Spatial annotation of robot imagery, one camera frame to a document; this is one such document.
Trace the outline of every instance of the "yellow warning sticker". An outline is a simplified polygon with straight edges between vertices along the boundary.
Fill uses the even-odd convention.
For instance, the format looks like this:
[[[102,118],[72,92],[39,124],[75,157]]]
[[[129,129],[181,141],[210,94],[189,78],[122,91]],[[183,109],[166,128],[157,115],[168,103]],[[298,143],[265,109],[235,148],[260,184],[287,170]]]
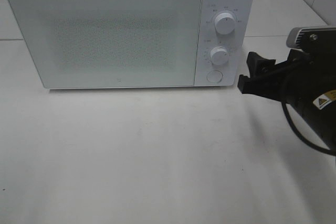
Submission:
[[[336,89],[320,95],[313,101],[313,104],[319,110],[322,110],[325,106],[332,103],[333,101],[336,101]]]

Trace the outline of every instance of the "microwave door window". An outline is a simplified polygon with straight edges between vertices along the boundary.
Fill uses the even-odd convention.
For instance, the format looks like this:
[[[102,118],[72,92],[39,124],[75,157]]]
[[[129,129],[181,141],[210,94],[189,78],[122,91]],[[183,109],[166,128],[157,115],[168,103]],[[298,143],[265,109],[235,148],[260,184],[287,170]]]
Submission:
[[[201,0],[10,0],[46,88],[192,86]]]

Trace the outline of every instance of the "white table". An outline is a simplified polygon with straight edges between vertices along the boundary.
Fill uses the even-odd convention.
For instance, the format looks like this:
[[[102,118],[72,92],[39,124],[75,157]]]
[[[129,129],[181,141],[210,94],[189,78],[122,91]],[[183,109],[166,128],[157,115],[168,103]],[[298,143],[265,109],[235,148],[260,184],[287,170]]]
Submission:
[[[285,60],[302,0],[254,0],[249,51]],[[278,102],[228,88],[45,90],[0,0],[0,223],[334,223],[332,157]],[[293,113],[301,130],[318,137]]]

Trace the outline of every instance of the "microwave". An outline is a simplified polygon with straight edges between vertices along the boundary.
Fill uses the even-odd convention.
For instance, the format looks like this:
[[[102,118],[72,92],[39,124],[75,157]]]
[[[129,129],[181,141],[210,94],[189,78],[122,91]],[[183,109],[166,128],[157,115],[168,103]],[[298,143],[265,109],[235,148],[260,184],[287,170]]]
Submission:
[[[252,0],[8,0],[47,89],[234,83]]]

